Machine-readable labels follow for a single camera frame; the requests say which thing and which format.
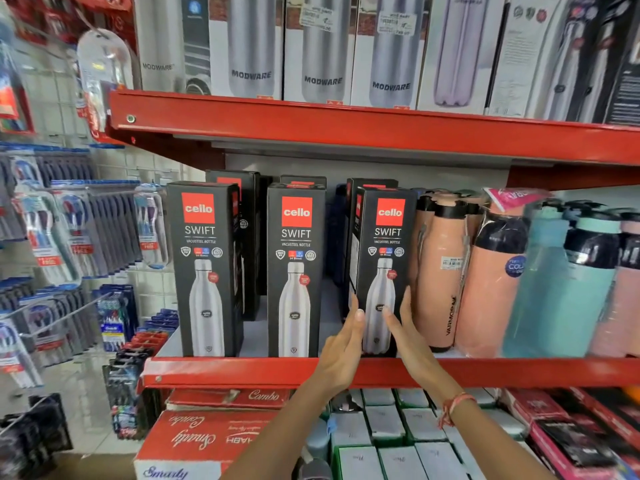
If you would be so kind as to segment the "white steel bottle box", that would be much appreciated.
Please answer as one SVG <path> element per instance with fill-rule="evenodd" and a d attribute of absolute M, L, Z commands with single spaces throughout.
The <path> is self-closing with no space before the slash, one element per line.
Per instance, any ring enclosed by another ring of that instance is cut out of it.
<path fill-rule="evenodd" d="M 350 104 L 417 106 L 431 0 L 358 0 Z"/>
<path fill-rule="evenodd" d="M 208 0 L 211 94 L 281 100 L 285 0 Z"/>
<path fill-rule="evenodd" d="M 133 0 L 141 87 L 211 94 L 208 0 Z"/>
<path fill-rule="evenodd" d="M 349 105 L 358 0 L 286 0 L 283 99 Z"/>

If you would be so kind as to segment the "blue multi toothbrush pack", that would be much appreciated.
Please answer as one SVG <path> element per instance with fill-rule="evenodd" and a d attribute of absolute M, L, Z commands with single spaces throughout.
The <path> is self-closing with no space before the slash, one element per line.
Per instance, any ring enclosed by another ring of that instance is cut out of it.
<path fill-rule="evenodd" d="M 138 310 L 131 284 L 107 283 L 92 291 L 99 314 L 104 351 L 116 353 L 135 335 L 139 326 Z"/>

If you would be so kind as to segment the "red metal shelf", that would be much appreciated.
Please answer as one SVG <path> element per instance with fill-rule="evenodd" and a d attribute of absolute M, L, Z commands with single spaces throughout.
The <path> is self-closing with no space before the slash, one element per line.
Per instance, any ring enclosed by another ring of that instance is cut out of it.
<path fill-rule="evenodd" d="M 462 387 L 569 388 L 640 385 L 640 358 L 440 358 Z M 153 357 L 137 389 L 294 389 L 313 373 L 316 358 Z M 412 388 L 416 382 L 399 358 L 364 358 L 357 388 Z"/>
<path fill-rule="evenodd" d="M 408 159 L 441 155 L 510 163 L 508 186 L 578 190 L 640 185 L 640 127 L 492 118 L 124 89 L 109 96 L 106 133 L 206 169 L 223 152 L 301 151 Z"/>

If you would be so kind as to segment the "group of pink black boxes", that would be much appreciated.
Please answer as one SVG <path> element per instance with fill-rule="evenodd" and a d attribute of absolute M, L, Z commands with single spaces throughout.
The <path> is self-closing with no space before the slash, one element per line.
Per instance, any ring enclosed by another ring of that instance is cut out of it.
<path fill-rule="evenodd" d="M 640 431 L 576 388 L 504 388 L 524 444 L 558 480 L 640 480 Z"/>

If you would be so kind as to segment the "clear toothbrush blister pack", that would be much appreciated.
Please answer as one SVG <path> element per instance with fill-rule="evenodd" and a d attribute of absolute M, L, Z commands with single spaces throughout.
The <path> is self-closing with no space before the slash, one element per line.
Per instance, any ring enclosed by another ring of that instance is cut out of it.
<path fill-rule="evenodd" d="M 135 88 L 132 52 L 128 44 L 107 29 L 90 29 L 77 44 L 77 72 L 84 101 L 82 115 L 97 144 L 121 145 L 108 136 L 110 94 Z"/>

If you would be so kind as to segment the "flat red gift box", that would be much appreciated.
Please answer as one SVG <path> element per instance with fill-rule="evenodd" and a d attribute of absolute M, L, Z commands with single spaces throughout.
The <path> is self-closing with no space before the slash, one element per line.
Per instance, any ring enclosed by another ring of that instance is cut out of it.
<path fill-rule="evenodd" d="M 231 388 L 175 389 L 165 402 L 172 411 L 280 410 L 292 396 L 291 389 Z"/>

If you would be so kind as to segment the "person's left forearm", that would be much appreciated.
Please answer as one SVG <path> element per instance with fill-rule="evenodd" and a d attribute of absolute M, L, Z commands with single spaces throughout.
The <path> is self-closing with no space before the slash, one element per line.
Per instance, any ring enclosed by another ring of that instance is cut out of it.
<path fill-rule="evenodd" d="M 291 480 L 307 437 L 331 398 L 347 385 L 311 378 L 231 463 L 220 480 Z"/>

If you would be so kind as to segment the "row of black toothbrush packs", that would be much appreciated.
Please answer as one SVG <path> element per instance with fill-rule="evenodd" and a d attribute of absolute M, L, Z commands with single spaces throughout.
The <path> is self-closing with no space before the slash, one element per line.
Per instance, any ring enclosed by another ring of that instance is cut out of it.
<path fill-rule="evenodd" d="M 40 480 L 74 449 L 59 393 L 30 395 L 28 406 L 0 417 L 0 480 Z"/>

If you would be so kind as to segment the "person's right hand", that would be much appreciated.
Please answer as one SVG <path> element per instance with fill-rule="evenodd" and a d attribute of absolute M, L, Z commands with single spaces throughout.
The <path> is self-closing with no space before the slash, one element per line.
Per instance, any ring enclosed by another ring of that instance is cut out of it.
<path fill-rule="evenodd" d="M 430 398 L 442 405 L 463 389 L 441 367 L 425 338 L 416 329 L 412 318 L 411 288 L 407 286 L 399 308 L 400 322 L 404 327 L 404 347 L 397 352 L 412 379 L 424 389 Z"/>

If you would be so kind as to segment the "stack of dark toothbrush packs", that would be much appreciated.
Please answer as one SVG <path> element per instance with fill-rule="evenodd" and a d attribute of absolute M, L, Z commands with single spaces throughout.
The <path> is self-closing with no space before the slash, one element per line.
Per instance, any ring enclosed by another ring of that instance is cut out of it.
<path fill-rule="evenodd" d="M 134 329 L 132 338 L 103 366 L 111 426 L 119 440 L 143 440 L 165 409 L 169 393 L 144 388 L 146 363 L 172 337 L 179 324 L 178 311 L 162 308 Z"/>

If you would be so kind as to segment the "row of hanging toothbrush packs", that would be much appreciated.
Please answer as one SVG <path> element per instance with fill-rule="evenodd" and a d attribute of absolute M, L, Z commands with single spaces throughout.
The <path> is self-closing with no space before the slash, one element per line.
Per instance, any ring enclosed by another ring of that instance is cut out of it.
<path fill-rule="evenodd" d="M 75 289 L 142 261 L 134 191 L 139 180 L 26 180 L 13 204 L 48 285 Z"/>
<path fill-rule="evenodd" d="M 82 287 L 37 289 L 32 277 L 0 280 L 0 374 L 23 390 L 44 386 L 44 369 L 101 345 L 98 298 Z"/>
<path fill-rule="evenodd" d="M 32 191 L 50 188 L 53 180 L 95 177 L 89 150 L 42 144 L 0 142 L 0 242 L 36 235 L 41 244 L 51 208 L 27 210 Z"/>

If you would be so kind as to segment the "peach bottle with black cap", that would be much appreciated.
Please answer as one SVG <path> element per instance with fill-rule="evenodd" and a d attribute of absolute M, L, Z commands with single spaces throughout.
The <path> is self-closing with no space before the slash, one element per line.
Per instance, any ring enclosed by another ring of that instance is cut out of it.
<path fill-rule="evenodd" d="M 437 194 L 420 245 L 415 326 L 435 353 L 452 348 L 469 252 L 468 203 Z"/>

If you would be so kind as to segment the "person's left hand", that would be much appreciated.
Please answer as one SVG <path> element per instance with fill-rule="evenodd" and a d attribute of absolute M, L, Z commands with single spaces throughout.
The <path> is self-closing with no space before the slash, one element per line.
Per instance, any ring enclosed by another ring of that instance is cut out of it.
<path fill-rule="evenodd" d="M 360 307 L 357 296 L 352 294 L 349 313 L 354 308 Z M 351 356 L 348 353 L 351 332 L 349 313 L 340 332 L 327 338 L 316 370 L 310 378 L 312 391 L 325 402 L 350 386 L 362 356 Z"/>

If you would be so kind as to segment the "white printed bottle box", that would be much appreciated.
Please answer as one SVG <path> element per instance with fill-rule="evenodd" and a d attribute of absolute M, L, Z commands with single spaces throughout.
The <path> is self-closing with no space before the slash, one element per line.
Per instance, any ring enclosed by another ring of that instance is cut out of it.
<path fill-rule="evenodd" d="M 485 116 L 536 117 L 568 0 L 507 0 Z"/>

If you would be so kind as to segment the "group of small white boxes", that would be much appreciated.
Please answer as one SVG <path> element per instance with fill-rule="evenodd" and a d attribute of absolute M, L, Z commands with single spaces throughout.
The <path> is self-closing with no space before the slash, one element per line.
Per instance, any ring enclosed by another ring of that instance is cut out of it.
<path fill-rule="evenodd" d="M 486 480 L 453 426 L 439 427 L 425 391 L 351 389 L 325 407 L 323 458 L 334 480 Z"/>

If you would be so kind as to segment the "black printed bottle box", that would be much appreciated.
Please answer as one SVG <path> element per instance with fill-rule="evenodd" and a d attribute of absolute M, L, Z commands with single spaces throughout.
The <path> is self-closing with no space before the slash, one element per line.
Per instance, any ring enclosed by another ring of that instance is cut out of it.
<path fill-rule="evenodd" d="M 640 0 L 563 0 L 530 118 L 601 123 Z"/>

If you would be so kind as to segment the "black steel bottle box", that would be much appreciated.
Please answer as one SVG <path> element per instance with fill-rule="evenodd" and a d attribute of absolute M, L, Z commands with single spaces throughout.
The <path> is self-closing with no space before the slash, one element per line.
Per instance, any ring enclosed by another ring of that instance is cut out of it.
<path fill-rule="evenodd" d="M 317 357 L 324 274 L 326 189 L 272 184 L 267 193 L 270 357 Z"/>
<path fill-rule="evenodd" d="M 349 263 L 351 250 L 351 213 L 353 210 L 352 197 L 358 187 L 368 188 L 397 188 L 398 181 L 388 178 L 348 178 L 346 183 L 346 204 L 344 211 L 344 240 L 342 247 L 342 285 L 341 295 L 345 303 L 349 298 Z"/>
<path fill-rule="evenodd" d="M 308 175 L 281 175 L 278 182 L 285 185 L 319 185 L 325 189 L 327 185 L 326 177 Z"/>
<path fill-rule="evenodd" d="M 187 181 L 166 190 L 182 352 L 235 357 L 244 339 L 240 190 Z"/>
<path fill-rule="evenodd" d="M 239 196 L 239 238 L 243 279 L 243 320 L 253 322 L 259 309 L 260 174 L 256 171 L 213 169 L 205 171 L 206 182 L 237 184 Z"/>
<path fill-rule="evenodd" d="M 395 357 L 396 341 L 383 316 L 397 317 L 408 282 L 418 195 L 412 189 L 358 187 L 352 202 L 349 290 L 365 313 L 364 356 Z"/>

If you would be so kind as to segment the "white lilac bottle box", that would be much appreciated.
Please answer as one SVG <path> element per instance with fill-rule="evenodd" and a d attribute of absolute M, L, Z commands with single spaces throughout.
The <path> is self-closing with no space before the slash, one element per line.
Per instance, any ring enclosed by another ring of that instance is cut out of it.
<path fill-rule="evenodd" d="M 419 111 L 483 114 L 506 0 L 431 0 Z"/>

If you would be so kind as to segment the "person's right forearm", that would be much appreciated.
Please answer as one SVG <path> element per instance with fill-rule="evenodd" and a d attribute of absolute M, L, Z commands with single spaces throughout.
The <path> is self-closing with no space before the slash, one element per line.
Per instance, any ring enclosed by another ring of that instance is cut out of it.
<path fill-rule="evenodd" d="M 464 389 L 439 405 L 439 409 L 438 427 L 458 430 L 485 480 L 557 480 L 487 416 Z"/>

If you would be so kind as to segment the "teal bottle with navy cap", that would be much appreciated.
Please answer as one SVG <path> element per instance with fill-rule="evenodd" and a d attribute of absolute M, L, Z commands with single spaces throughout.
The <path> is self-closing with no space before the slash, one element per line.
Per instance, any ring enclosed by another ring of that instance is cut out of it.
<path fill-rule="evenodd" d="M 584 357 L 612 289 L 621 217 L 581 211 L 574 226 L 558 216 L 533 220 L 524 272 L 501 354 L 505 358 Z"/>
<path fill-rule="evenodd" d="M 528 257 L 534 257 L 544 249 L 564 247 L 570 222 L 563 217 L 563 213 L 560 204 L 547 201 L 536 209 L 529 229 Z"/>

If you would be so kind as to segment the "single hanging toothbrush pack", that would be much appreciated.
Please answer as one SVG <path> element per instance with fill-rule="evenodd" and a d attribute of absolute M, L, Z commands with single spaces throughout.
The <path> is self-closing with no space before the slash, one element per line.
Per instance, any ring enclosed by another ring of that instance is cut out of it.
<path fill-rule="evenodd" d="M 165 205 L 166 189 L 159 184 L 144 183 L 134 190 L 134 206 L 142 261 L 149 268 L 161 270 L 171 261 L 167 242 Z"/>

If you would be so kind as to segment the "large red gift box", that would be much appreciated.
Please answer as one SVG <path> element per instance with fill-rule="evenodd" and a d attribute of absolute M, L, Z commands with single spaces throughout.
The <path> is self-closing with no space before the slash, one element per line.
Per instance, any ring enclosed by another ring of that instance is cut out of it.
<path fill-rule="evenodd" d="M 134 458 L 137 480 L 218 480 L 276 411 L 164 411 Z"/>

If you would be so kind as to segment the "pink hang tag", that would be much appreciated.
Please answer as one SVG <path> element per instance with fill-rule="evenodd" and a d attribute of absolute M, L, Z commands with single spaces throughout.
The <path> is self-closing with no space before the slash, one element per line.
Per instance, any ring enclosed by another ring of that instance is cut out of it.
<path fill-rule="evenodd" d="M 522 214 L 524 206 L 551 196 L 551 192 L 543 189 L 523 187 L 484 187 L 483 191 L 490 199 L 489 212 L 506 216 L 519 216 Z"/>

